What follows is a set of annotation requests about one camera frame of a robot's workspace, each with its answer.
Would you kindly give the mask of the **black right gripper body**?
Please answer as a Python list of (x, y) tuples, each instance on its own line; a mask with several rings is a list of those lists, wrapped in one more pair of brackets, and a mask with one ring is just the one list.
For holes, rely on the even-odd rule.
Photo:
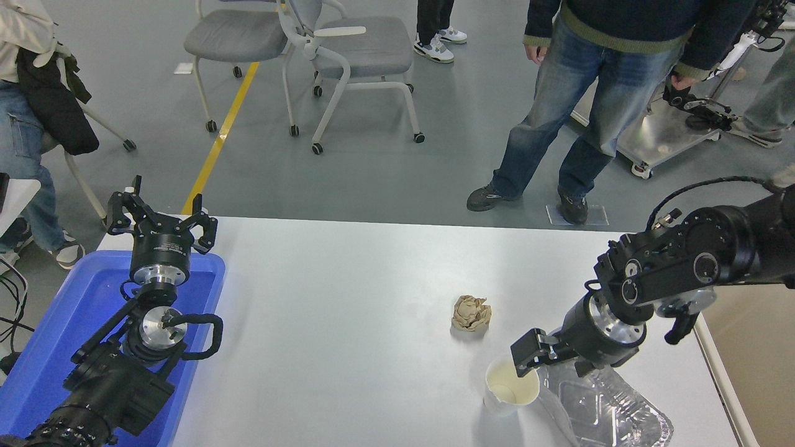
[(629, 326), (604, 298), (582, 298), (565, 315), (561, 339), (596, 367), (620, 363), (629, 354)]

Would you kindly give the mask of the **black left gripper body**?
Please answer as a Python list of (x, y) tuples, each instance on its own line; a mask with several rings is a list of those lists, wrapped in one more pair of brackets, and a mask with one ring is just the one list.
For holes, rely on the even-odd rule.
[(193, 245), (191, 232), (162, 233), (148, 227), (134, 225), (133, 235), (131, 274), (136, 274), (145, 267), (157, 265), (176, 267), (184, 274), (189, 273), (190, 252)]

